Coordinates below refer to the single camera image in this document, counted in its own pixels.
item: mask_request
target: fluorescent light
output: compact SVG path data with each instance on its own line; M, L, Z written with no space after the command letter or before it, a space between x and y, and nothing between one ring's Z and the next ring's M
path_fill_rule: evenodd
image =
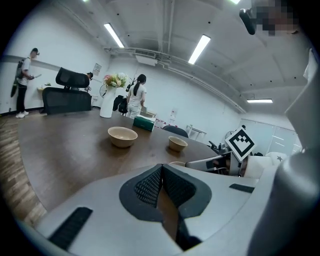
M285 145L282 145L282 144L280 144L280 143L278 143L278 142L276 142L278 145L280 145L280 146L282 146L282 147L284 147Z
M274 136L274 135L272 135L272 137L275 137L275 138L277 138L277 139L280 139L280 140L283 140L283 141L284 141L284 139L283 139L283 138L279 138L279 137Z
M249 103L273 103L272 99L264 98L264 99L247 99Z
M105 28L109 31L110 35L113 37L114 41L118 44L120 48L125 48L123 43L120 41L119 37L117 36L116 32L112 28L111 24L104 24Z
M240 0L230 0L230 1L235 3L236 5L240 2Z
M195 64L197 59L199 58L200 54L203 52L203 50L206 48L207 44L210 42L211 38L206 35L202 35L200 41L198 42L198 45L194 49L193 54L191 55L189 59L190 64Z

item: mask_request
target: black pants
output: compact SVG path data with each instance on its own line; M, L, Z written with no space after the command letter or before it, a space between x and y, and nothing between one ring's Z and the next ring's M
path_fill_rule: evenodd
M25 96L27 86L18 83L18 98L16 99L16 111L18 113L25 111Z

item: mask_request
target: white shirt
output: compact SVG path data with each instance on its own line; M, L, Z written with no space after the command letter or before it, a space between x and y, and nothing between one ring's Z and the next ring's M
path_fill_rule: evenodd
M31 59L28 57L24 60L21 70L29 70L30 64L31 64ZM29 80L25 76L23 76L21 79L18 79L18 83L23 86L28 85L28 82Z
M136 96L135 96L134 95L135 86L136 85L133 85L130 88L131 96L130 96L129 104L131 104L132 106L140 106L141 105L142 94L146 94L147 93L147 89L142 84L140 84L139 88L138 88L138 90L136 92Z

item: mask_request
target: wooden floor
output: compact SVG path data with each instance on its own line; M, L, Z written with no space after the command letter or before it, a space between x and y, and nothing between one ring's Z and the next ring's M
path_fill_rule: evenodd
M38 111L25 118L41 116ZM47 211L36 196L20 154L18 123L15 115L0 117L0 186L1 194L13 215L33 225Z

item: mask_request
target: white vase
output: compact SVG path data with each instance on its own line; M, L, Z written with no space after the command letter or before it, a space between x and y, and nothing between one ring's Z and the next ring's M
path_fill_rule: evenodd
M111 118L114 107L114 101L116 98L116 90L117 88L115 87L107 86L106 93L103 97L103 102L100 109L100 117Z

